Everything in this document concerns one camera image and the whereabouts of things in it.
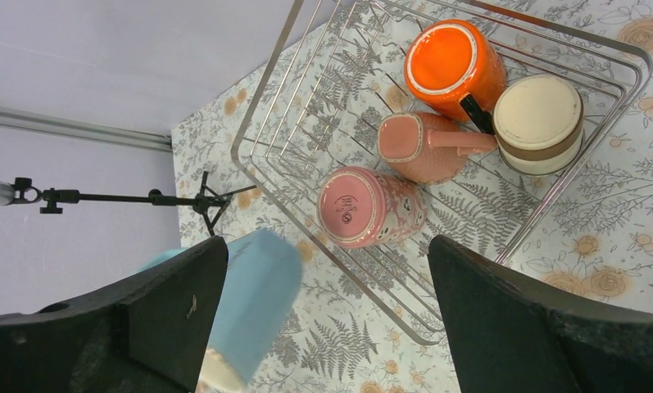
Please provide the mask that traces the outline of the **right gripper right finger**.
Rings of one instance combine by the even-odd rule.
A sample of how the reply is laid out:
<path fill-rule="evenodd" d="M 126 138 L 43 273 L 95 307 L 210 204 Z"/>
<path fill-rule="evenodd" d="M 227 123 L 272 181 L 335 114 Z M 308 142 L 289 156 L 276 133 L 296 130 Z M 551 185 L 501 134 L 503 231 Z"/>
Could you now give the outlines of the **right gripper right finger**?
<path fill-rule="evenodd" d="M 653 392 L 653 314 L 497 264 L 443 235 L 429 269 L 463 392 Z"/>

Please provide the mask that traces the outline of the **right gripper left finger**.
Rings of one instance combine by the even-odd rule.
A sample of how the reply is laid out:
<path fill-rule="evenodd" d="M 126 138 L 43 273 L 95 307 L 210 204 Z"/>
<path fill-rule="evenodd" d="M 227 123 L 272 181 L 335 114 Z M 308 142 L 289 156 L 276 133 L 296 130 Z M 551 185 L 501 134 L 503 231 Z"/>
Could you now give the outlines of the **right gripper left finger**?
<path fill-rule="evenodd" d="M 192 392 L 228 269 L 211 237 L 34 314 L 0 315 L 0 392 Z"/>

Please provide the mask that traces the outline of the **light blue mug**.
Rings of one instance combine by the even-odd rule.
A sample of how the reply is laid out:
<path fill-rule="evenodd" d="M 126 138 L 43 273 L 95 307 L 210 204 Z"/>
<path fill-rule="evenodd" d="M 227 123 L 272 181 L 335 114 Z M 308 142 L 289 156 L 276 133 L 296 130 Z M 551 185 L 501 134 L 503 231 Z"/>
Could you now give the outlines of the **light blue mug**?
<path fill-rule="evenodd" d="M 228 271 L 207 342 L 203 392 L 244 392 L 286 321 L 302 281 L 297 249 L 267 228 L 228 243 Z"/>

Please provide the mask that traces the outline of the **pink textured mug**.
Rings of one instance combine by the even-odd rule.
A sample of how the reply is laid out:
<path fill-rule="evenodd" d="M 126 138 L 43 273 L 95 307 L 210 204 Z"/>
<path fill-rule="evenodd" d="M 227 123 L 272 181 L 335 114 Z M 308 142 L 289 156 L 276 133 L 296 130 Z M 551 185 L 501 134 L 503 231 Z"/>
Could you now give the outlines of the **pink textured mug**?
<path fill-rule="evenodd" d="M 377 132 L 379 156 L 416 183 L 443 183 L 458 175 L 468 156 L 497 149 L 493 135 L 463 131 L 434 113 L 408 111 L 388 116 Z"/>

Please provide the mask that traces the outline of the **cream brown-banded cup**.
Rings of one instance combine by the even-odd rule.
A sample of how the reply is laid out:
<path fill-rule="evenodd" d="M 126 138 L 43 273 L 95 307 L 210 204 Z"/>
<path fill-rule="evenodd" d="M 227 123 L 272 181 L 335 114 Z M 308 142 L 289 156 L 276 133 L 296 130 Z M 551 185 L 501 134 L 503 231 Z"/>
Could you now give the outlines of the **cream brown-banded cup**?
<path fill-rule="evenodd" d="M 502 158 L 532 176 L 556 173 L 575 159 L 583 141 L 583 118 L 576 88 L 549 74 L 513 82 L 492 114 Z"/>

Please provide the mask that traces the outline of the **orange mug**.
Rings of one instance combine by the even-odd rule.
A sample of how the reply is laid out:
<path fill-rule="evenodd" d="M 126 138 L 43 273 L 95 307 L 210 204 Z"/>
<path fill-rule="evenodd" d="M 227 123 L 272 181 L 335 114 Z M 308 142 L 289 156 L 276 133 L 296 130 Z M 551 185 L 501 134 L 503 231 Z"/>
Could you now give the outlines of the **orange mug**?
<path fill-rule="evenodd" d="M 422 31 L 406 54 L 403 74 L 409 91 L 448 119 L 468 122 L 460 101 L 471 95 L 493 111 L 507 85 L 501 57 L 465 20 L 441 20 Z"/>

